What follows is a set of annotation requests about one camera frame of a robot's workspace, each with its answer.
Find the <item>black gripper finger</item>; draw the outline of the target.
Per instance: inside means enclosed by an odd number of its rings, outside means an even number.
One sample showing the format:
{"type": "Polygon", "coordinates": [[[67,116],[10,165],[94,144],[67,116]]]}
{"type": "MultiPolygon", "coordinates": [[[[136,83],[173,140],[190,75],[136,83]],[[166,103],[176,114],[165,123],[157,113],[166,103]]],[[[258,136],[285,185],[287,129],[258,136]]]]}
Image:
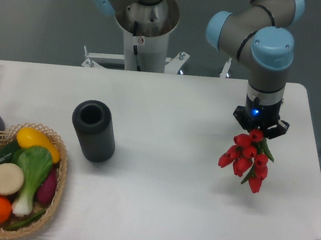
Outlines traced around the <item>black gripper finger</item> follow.
{"type": "Polygon", "coordinates": [[[244,130],[249,130],[250,127],[250,117],[246,112],[246,108],[242,106],[237,106],[233,112],[233,116],[236,118],[237,122],[244,130]]]}
{"type": "Polygon", "coordinates": [[[284,120],[279,119],[277,123],[271,127],[268,127],[266,129],[266,138],[277,138],[279,136],[282,136],[286,134],[287,130],[289,128],[289,123],[287,123],[284,120]]]}

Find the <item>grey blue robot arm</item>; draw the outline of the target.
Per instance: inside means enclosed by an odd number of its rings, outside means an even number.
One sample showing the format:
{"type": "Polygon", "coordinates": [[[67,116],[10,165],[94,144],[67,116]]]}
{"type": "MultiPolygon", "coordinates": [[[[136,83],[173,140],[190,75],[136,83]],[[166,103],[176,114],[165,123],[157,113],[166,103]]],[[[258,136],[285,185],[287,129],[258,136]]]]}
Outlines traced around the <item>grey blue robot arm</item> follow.
{"type": "MultiPolygon", "coordinates": [[[[123,31],[127,70],[165,73],[169,35],[180,18],[175,0],[93,2],[115,17],[123,31]]],[[[251,7],[241,14],[216,13],[205,35],[211,46],[249,69],[246,103],[235,109],[234,117],[243,129],[260,129],[273,139],[289,128],[279,116],[295,43],[287,27],[302,16],[305,1],[249,2],[251,7]]]]}

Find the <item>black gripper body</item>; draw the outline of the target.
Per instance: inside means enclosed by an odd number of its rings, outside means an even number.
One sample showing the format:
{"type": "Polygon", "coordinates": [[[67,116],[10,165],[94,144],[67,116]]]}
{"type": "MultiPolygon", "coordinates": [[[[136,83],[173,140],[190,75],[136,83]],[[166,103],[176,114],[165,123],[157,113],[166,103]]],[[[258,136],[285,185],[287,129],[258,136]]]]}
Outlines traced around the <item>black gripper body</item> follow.
{"type": "Polygon", "coordinates": [[[249,130],[259,128],[263,132],[266,132],[268,127],[271,127],[277,123],[280,118],[279,110],[281,109],[282,101],[278,101],[273,105],[261,105],[254,103],[248,96],[246,97],[245,108],[249,115],[250,126],[249,130]]]}

